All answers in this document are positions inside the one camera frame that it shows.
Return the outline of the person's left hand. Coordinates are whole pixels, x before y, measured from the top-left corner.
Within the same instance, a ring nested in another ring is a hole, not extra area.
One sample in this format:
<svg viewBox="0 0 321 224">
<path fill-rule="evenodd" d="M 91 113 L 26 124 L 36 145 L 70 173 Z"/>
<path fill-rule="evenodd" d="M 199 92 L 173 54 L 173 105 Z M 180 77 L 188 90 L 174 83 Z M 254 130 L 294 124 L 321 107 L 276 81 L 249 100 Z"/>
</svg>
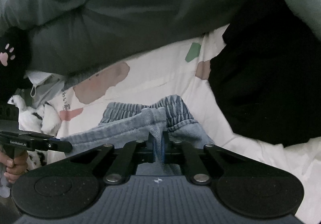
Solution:
<svg viewBox="0 0 321 224">
<path fill-rule="evenodd" d="M 5 166 L 4 176 L 9 183 L 14 184 L 20 176 L 22 176 L 28 165 L 27 165 L 28 153 L 22 151 L 21 154 L 14 159 L 1 152 L 1 164 Z"/>
</svg>

